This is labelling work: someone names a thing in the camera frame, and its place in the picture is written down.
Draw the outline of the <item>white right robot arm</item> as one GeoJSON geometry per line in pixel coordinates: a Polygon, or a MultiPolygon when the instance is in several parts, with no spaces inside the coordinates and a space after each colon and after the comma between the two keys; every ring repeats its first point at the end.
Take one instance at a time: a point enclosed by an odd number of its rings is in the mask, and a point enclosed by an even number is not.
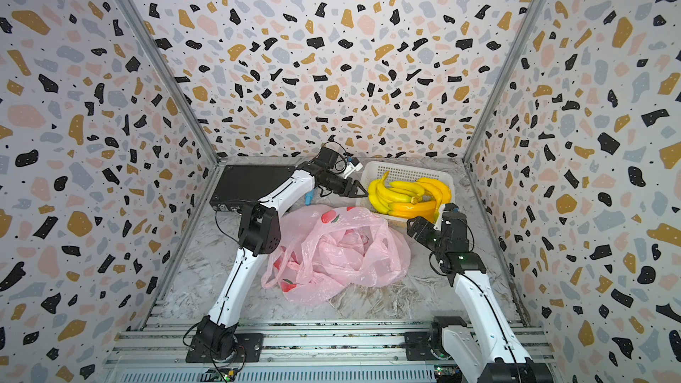
{"type": "Polygon", "coordinates": [[[549,366],[531,357],[506,319],[466,215],[447,204],[434,223],[408,220],[406,232],[427,248],[432,271],[447,278],[468,316],[436,317],[428,334],[406,334],[408,358],[451,359],[460,382],[552,382],[549,366]]]}

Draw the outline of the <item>pink plastic bag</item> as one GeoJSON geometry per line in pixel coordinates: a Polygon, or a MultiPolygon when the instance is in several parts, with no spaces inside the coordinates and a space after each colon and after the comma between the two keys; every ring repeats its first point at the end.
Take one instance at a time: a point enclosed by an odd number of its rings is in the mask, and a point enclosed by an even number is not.
{"type": "Polygon", "coordinates": [[[301,207],[283,217],[280,230],[282,241],[269,255],[261,285],[306,307],[350,285],[392,285],[411,265],[404,236],[365,207],[301,207]]]}

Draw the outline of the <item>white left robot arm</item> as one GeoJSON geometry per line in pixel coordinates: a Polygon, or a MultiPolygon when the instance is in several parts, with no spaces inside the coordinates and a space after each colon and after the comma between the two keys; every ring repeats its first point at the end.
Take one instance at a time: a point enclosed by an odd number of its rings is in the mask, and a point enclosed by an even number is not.
{"type": "Polygon", "coordinates": [[[244,347],[239,345],[236,331],[241,311],[255,277],[282,241],[280,218],[294,203],[314,188],[351,199],[366,198],[368,193],[350,175],[361,170],[356,158],[342,161],[345,170],[337,170],[335,163],[324,156],[298,165],[292,175],[275,184],[268,193],[255,200],[240,199],[237,254],[230,276],[214,305],[201,321],[190,329],[195,331],[188,348],[186,363],[230,363],[239,359],[256,362],[259,354],[255,344],[262,341],[254,335],[244,347]]]}

